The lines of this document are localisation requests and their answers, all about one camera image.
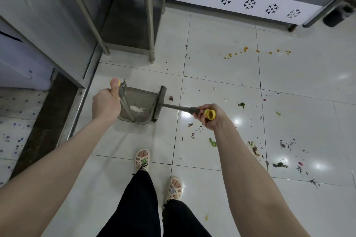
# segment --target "person's left hand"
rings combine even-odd
[[[93,120],[102,120],[113,124],[121,111],[120,98],[118,97],[118,78],[110,81],[110,87],[100,90],[93,96]]]

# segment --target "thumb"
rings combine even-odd
[[[118,87],[120,86],[118,78],[112,78],[110,81],[110,93],[114,98],[118,98]]]

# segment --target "stainless steel table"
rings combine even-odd
[[[149,55],[154,62],[154,43],[166,0],[114,0],[101,34],[83,0],[76,0],[106,55],[109,49]]]

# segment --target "forearm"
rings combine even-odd
[[[42,234],[108,127],[104,121],[93,120],[0,190],[0,232],[3,236]]]
[[[214,133],[230,210],[240,235],[308,236],[234,124],[226,118]]]

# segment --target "yellow handle grip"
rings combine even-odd
[[[216,112],[214,110],[205,109],[204,115],[207,117],[207,119],[214,120],[216,117]]]

